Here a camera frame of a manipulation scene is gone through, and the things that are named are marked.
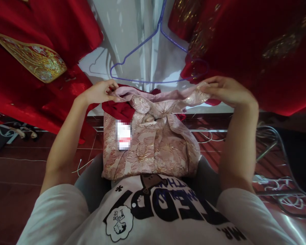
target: purple hanger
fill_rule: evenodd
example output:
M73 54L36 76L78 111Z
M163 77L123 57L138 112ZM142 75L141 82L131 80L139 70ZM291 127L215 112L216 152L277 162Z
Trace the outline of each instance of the purple hanger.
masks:
M132 54L134 53L137 49L139 49L141 46L143 46L148 40L150 40L152 37L154 37L157 32L159 31L159 27L160 27L160 31L161 33L166 37L166 39L168 39L170 42L172 42L175 46L177 46L178 48L180 48L182 51L184 51L186 54L189 54L188 50L184 49L183 47L181 47L179 44L177 44L171 37L169 37L162 29L162 21L163 21L163 15L164 15L164 9L166 7L166 0L163 1L163 5L162 5L162 10L161 10L161 15L160 15L160 18L159 18L159 21L157 23L157 27L156 27L156 30L152 33L152 35L150 35L146 40L144 40L140 45L138 45L134 50L132 50L129 54L127 54L125 56L125 58L123 59L123 62L122 63L116 63L114 64L111 69L110 69L110 76L112 78L115 78L115 79L120 79L120 80L125 80L125 81L131 81L131 82L140 82L140 83L174 83L174 82L180 82L180 81L184 81L184 80L188 80L188 79L193 79L193 78L197 78L197 77L200 77L202 75L205 75L208 73L208 70L209 70L209 65L208 63L205 61L205 60L202 60L202 59L192 59L191 57L191 60L192 61L201 61L203 62L205 65L206 65L206 72L203 73L203 74L200 74L200 75L197 75L197 76L192 76L192 77L187 77L187 78L183 78L183 79L180 79L180 80L175 80L175 81L169 81L169 82L149 82L149 81L138 81L138 80L133 80L133 79L126 79L126 78L118 78L118 77L114 77L112 75L112 69L115 68L117 65L123 65L126 61L126 59Z

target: red robe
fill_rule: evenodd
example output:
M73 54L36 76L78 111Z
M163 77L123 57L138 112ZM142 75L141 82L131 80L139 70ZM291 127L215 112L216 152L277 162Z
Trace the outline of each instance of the red robe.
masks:
M65 73L44 83L0 45L0 112L58 133L73 100L92 86L77 63L103 40L87 1L0 0L0 34L51 49L67 65ZM81 138L89 133L95 130L84 124Z
M233 77L261 109L285 116L306 111L306 1L176 0L168 26L210 65L191 83ZM181 76L204 69L187 57Z

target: red fabric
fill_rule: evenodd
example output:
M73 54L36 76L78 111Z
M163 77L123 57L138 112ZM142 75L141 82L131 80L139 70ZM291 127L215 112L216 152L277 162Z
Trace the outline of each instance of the red fabric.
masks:
M1 34L20 42L58 49L68 65L67 72L44 84L0 45L0 112L56 134L73 100L92 86L77 62L103 39L86 1L58 2L31 0L28 5L20 0L0 0ZM95 130L84 124L81 138L90 133Z
M180 38L189 41L193 28L179 24L175 2L169 19L169 28ZM262 54L269 42L288 33L302 13L301 0L209 0L201 1L197 28L207 27L213 18L213 37L206 32L202 37L207 51L200 56L210 65L209 73L193 79L197 84L203 79L222 75L233 77L250 89L261 109L290 116L306 111L306 34L298 49L279 60L264 60ZM186 58L181 77L203 73L198 62Z
M87 0L29 0L34 17L71 67L96 49L103 34Z
M176 114L176 116L178 117L180 121L183 121L186 119L186 114Z
M130 87L124 84L118 84L118 85L119 87L123 87L123 86ZM159 93L161 93L161 90L159 90L158 88L155 88L152 90L152 92L148 94L157 95ZM112 100L102 103L102 109L109 115L113 116L115 119L122 120L124 123L130 123L135 113L135 109L132 108L132 106L128 102L114 102ZM186 119L185 114L176 114L176 116L178 117L180 121L183 121Z

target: red tile floor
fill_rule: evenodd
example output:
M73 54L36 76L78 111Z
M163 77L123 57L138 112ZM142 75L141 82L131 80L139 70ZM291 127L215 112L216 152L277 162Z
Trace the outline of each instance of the red tile floor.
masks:
M103 125L101 117L88 117L87 122L93 127ZM184 124L190 129L198 127L226 129L228 122L229 120L224 118L204 120L200 118L200 115L196 115L194 118L186 119ZM198 132L194 132L194 135L199 142L207 141ZM225 135L221 133L213 135L215 140L223 137ZM0 159L0 245L16 244L39 196L45 172L45 160L54 139L55 135L49 132L43 133L37 142L31 140L24 142L17 138L12 144L6 145L0 152L0 158L42 160ZM215 171L218 170L223 144L223 141L200 144L201 154L207 158ZM101 153L102 148L102 132L94 134L84 144L78 145L73 161L73 169L77 170L80 159L82 159L82 166ZM267 178L280 178L289 174L286 166L282 165L281 151L274 150L257 164L256 173ZM73 180L76 181L78 178L77 173L74 173L73 176ZM258 190L264 189L263 186L254 186ZM272 199L263 198L262 200L285 231L299 244L306 244L306 219L290 218L280 211ZM290 211L306 214L306 206L303 210L291 208Z

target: pink fabric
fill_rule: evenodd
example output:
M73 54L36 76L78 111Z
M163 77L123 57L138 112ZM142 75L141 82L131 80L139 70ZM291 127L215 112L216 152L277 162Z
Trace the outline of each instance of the pink fabric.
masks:
M139 174L195 176L200 147L174 114L184 113L186 106L200 105L209 98L198 89L200 86L157 95L132 87L120 87L112 92L122 102L128 101L136 111L132 120L133 139L129 150L119 151L116 120L104 113L102 177L115 181Z

